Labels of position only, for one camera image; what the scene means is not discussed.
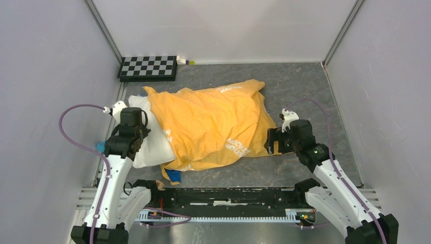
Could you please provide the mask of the white pillow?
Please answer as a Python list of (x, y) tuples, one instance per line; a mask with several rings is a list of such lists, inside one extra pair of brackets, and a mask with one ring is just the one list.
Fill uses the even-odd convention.
[(128, 103), (131, 107), (139, 107), (146, 112), (148, 118), (147, 128), (150, 129), (150, 133), (143, 140), (141, 148), (136, 153), (133, 166), (135, 168), (144, 168), (175, 160), (176, 156), (168, 137), (162, 130), (157, 117), (151, 111), (148, 97), (130, 96)]

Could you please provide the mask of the yellow and blue printed pillowcase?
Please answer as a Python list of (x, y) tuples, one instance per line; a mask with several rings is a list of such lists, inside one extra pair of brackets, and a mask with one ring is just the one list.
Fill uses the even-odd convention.
[(202, 171), (224, 167), (243, 157), (266, 157), (267, 131), (275, 122), (264, 105), (265, 83), (244, 82), (176, 93), (146, 86), (150, 110), (157, 118), (175, 159), (161, 165), (172, 185), (173, 171)]

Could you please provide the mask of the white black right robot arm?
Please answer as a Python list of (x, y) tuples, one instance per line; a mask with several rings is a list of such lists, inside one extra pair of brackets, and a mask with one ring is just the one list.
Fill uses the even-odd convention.
[(303, 180), (294, 187), (297, 206), (319, 211), (344, 237), (345, 243), (397, 243), (399, 222), (384, 215), (342, 171), (329, 147), (317, 143), (308, 120), (296, 119), (288, 126), (267, 131), (264, 145), (269, 154), (294, 153), (317, 179)]

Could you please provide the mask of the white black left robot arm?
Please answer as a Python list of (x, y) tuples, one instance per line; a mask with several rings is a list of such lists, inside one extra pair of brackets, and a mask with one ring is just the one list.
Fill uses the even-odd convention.
[(137, 107), (113, 106), (118, 125), (100, 155), (105, 165), (93, 203), (83, 223), (73, 226), (74, 243), (128, 243), (129, 229), (141, 210), (160, 200), (155, 181), (138, 180), (124, 203), (121, 193), (143, 140), (149, 135), (147, 114)]

